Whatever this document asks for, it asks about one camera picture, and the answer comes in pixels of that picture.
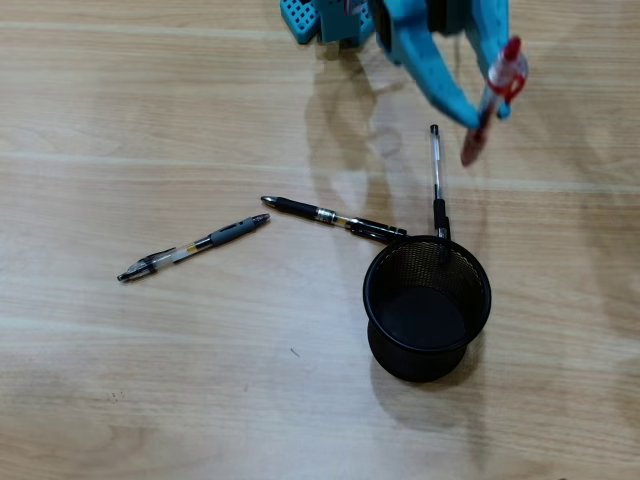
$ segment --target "table surface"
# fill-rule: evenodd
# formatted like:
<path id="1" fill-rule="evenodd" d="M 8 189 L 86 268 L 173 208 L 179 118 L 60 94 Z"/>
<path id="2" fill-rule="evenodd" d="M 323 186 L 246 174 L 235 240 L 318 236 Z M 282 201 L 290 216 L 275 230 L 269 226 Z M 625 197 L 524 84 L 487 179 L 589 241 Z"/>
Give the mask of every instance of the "table surface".
<path id="1" fill-rule="evenodd" d="M 640 478 L 640 4 L 512 2 L 531 79 L 481 162 L 375 41 L 276 0 L 0 3 L 0 472 L 57 479 Z M 482 88 L 466 40 L 439 39 Z M 372 359 L 381 247 L 270 225 L 131 286 L 262 195 L 456 240 L 493 309 L 428 385 Z"/>

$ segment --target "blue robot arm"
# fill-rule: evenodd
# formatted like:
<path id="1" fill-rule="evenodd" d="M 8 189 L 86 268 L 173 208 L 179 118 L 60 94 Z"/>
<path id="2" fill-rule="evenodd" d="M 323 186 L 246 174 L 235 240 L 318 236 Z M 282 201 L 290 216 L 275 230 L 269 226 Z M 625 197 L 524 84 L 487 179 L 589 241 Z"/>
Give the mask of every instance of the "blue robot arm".
<path id="1" fill-rule="evenodd" d="M 354 12 L 345 7 L 345 1 Z M 325 43 L 347 41 L 360 45 L 374 30 L 378 44 L 396 65 L 402 65 L 427 100 L 438 110 L 468 128 L 477 128 L 480 115 L 455 83 L 432 33 L 465 32 L 486 77 L 509 37 L 508 0 L 281 0 L 283 16 L 305 13 L 306 18 L 287 20 L 301 43 L 320 32 Z M 307 22 L 309 14 L 314 22 Z M 304 38 L 300 32 L 305 31 Z M 507 118 L 503 105 L 499 116 Z"/>

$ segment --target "metal mesh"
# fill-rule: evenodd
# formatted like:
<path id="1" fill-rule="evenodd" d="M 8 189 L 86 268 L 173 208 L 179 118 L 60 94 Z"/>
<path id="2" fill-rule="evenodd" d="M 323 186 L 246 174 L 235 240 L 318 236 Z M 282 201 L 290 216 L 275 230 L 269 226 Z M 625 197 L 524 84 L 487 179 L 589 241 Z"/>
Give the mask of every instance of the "metal mesh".
<path id="1" fill-rule="evenodd" d="M 484 326 L 490 287 L 478 261 L 456 243 L 431 236 L 413 237 L 390 246 L 368 273 L 365 297 L 374 317 L 414 287 L 436 290 L 459 310 L 468 343 Z"/>

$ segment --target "ballpoint pen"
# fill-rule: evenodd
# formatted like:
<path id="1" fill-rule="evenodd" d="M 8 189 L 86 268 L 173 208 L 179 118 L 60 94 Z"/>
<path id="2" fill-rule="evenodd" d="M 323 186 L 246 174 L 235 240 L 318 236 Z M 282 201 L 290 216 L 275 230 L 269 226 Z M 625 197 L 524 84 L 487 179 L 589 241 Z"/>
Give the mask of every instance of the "ballpoint pen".
<path id="1" fill-rule="evenodd" d="M 126 283 L 152 275 L 159 270 L 183 262 L 187 258 L 204 252 L 205 250 L 219 247 L 225 243 L 235 240 L 238 237 L 246 235 L 247 233 L 251 233 L 261 225 L 267 223 L 268 220 L 268 213 L 249 217 L 241 222 L 221 228 L 217 232 L 213 232 L 211 235 L 183 247 L 170 248 L 162 252 L 153 253 L 138 260 L 122 275 L 118 275 L 118 280 Z"/>
<path id="2" fill-rule="evenodd" d="M 451 240 L 449 217 L 442 194 L 442 158 L 440 155 L 440 131 L 437 125 L 431 125 L 431 160 L 433 164 L 433 222 L 436 235 Z"/>
<path id="3" fill-rule="evenodd" d="M 354 235 L 369 238 L 381 243 L 389 244 L 407 237 L 407 231 L 389 225 L 372 222 L 363 218 L 343 217 L 338 212 L 319 208 L 314 205 L 300 203 L 282 197 L 262 197 L 262 201 L 281 212 L 290 213 L 298 217 L 338 225 L 350 230 Z"/>
<path id="4" fill-rule="evenodd" d="M 460 160 L 465 167 L 477 160 L 487 144 L 491 119 L 500 103 L 504 101 L 510 105 L 524 88 L 529 66 L 526 57 L 520 51 L 521 46 L 520 38 L 513 37 L 489 69 L 480 105 L 480 128 L 467 131 L 460 154 Z"/>

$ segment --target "pen holder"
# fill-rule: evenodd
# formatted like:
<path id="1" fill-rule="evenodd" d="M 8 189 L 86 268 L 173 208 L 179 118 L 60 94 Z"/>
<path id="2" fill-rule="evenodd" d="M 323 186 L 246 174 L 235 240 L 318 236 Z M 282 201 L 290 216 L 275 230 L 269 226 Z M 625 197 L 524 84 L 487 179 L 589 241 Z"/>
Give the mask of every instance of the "pen holder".
<path id="1" fill-rule="evenodd" d="M 428 235 L 385 248 L 369 267 L 363 294 L 373 356 L 409 382 L 451 372 L 491 309 L 478 260 L 457 243 Z"/>

